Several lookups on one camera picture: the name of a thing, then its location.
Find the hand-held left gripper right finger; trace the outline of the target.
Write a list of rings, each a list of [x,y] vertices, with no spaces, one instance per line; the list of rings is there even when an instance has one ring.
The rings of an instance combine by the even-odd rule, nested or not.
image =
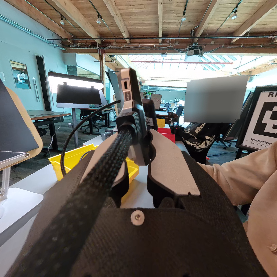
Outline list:
[[[185,196],[200,196],[182,151],[170,139],[151,129],[150,163],[147,173],[147,190],[158,208],[164,198],[171,198],[174,206]]]

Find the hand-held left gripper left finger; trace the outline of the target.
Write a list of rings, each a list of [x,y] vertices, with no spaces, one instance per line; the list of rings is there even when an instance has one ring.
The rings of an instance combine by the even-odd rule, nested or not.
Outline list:
[[[88,175],[89,171],[95,166],[95,164],[99,161],[102,155],[108,150],[111,144],[114,142],[115,137],[109,137],[105,141],[103,141],[94,151],[87,168],[81,178],[81,181]],[[121,206],[122,197],[128,192],[129,190],[129,174],[127,169],[126,161],[123,162],[120,171],[112,185],[112,190],[109,194],[116,206]]]

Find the black silver hdmi hub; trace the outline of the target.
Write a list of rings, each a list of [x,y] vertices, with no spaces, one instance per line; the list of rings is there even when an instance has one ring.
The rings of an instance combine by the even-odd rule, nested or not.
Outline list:
[[[132,137],[130,152],[138,166],[150,163],[150,135],[145,122],[145,113],[140,95],[136,71],[122,69],[117,75],[121,111],[116,119],[118,133],[129,133]]]

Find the yellow plastic bin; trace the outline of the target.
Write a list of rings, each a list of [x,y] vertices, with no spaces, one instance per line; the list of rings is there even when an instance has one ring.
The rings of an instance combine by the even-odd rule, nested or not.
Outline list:
[[[87,152],[95,150],[97,147],[98,145],[89,144],[71,151],[67,151],[64,157],[64,166],[66,173],[68,173],[72,168],[74,168],[78,164],[80,159],[84,157],[84,155],[86,155]],[[61,181],[61,179],[63,178],[63,174],[61,172],[60,167],[61,154],[56,155],[54,157],[50,157],[48,160],[50,161],[53,167],[57,180]],[[139,174],[139,166],[136,165],[134,161],[132,161],[129,158],[126,158],[126,162],[129,174],[129,183],[131,183]]]

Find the red plastic bin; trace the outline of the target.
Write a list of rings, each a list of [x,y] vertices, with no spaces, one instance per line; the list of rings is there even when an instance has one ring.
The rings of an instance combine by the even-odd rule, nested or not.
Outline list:
[[[170,128],[158,128],[157,130],[160,134],[162,134],[164,137],[168,138],[171,140],[174,144],[176,142],[175,134],[171,132]]]

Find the person's right forearm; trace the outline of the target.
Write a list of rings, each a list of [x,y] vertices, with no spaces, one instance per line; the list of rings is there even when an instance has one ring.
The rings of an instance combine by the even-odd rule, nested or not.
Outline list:
[[[277,143],[222,165],[198,163],[222,188],[233,205],[251,203],[254,198],[276,200]]]

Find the black office chair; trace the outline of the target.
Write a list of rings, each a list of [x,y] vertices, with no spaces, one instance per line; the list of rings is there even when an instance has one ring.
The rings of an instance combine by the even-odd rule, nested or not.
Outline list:
[[[90,115],[91,113],[95,112],[95,110],[92,109],[80,109],[80,119],[83,120],[85,117]],[[87,120],[88,124],[82,125],[80,127],[80,130],[84,129],[84,134],[93,134],[93,135],[99,135],[99,130],[101,129],[101,126],[96,125],[96,121],[100,120],[101,116],[94,115],[90,119]]]

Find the black studio light panel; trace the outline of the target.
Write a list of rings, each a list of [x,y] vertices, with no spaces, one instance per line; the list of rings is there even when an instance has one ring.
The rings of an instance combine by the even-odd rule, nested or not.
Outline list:
[[[48,72],[48,84],[52,95],[56,95],[57,108],[71,109],[73,126],[77,125],[75,109],[89,109],[108,104],[103,81],[62,73]]]

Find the wooden office desk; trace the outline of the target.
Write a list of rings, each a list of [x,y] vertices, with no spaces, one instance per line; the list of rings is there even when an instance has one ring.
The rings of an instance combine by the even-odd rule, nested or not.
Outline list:
[[[48,126],[50,132],[51,144],[47,148],[43,148],[41,152],[44,153],[46,157],[48,155],[48,151],[52,148],[52,151],[61,152],[58,149],[57,137],[56,137],[56,129],[55,123],[62,123],[64,121],[64,116],[71,116],[70,113],[65,112],[53,112],[53,111],[41,111],[41,110],[30,110],[27,111],[30,116],[36,130],[38,131],[40,137],[47,134],[47,130],[41,128],[41,126]]]

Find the ceiling projector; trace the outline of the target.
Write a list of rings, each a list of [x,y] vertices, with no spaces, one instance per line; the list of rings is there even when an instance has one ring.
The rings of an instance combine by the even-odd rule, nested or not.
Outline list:
[[[188,48],[184,61],[189,63],[197,63],[203,57],[203,53],[204,51],[202,46],[192,45]]]

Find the dark door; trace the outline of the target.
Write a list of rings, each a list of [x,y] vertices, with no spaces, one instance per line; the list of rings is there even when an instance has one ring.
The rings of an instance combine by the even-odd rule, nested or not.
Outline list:
[[[47,90],[46,71],[44,66],[43,57],[36,55],[37,67],[39,72],[40,84],[42,89],[42,96],[44,107],[46,111],[51,111],[50,98]]]

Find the black-faced wooden board stand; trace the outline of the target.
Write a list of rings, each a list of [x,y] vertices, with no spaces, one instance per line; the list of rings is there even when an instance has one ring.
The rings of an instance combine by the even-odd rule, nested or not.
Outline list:
[[[1,215],[0,234],[12,226],[43,200],[43,195],[20,188],[10,188],[11,168],[42,150],[42,140],[19,98],[0,84],[0,170]]]

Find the framed marker sign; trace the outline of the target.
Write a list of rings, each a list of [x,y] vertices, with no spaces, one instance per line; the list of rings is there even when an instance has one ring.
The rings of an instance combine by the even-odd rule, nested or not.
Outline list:
[[[277,140],[277,86],[257,86],[237,139],[241,150],[269,148]]]

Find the person in beige hoodie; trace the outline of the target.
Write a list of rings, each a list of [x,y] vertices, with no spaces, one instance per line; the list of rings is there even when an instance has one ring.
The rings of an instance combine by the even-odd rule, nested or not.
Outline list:
[[[269,276],[277,276],[276,193],[260,189],[253,199],[247,220],[248,240]]]

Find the framed wall window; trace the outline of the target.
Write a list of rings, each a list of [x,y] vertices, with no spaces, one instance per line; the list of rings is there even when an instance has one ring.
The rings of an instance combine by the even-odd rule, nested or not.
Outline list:
[[[9,60],[12,76],[17,89],[30,90],[30,79],[27,72],[27,65],[21,62]]]

